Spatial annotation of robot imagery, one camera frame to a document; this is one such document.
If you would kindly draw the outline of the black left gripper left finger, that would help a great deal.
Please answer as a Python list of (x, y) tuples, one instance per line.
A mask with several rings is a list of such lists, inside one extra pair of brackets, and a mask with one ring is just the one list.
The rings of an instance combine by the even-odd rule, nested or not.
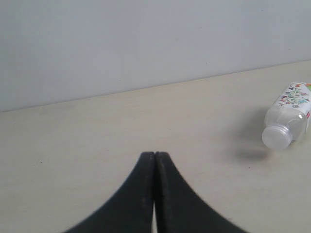
[(68, 233), (150, 233), (155, 154), (144, 152), (122, 186)]

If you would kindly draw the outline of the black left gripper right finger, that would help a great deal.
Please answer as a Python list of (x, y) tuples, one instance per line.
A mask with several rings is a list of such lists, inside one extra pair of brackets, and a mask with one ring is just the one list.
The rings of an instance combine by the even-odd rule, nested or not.
[(167, 152), (155, 153), (155, 216), (159, 233), (243, 233), (188, 185)]

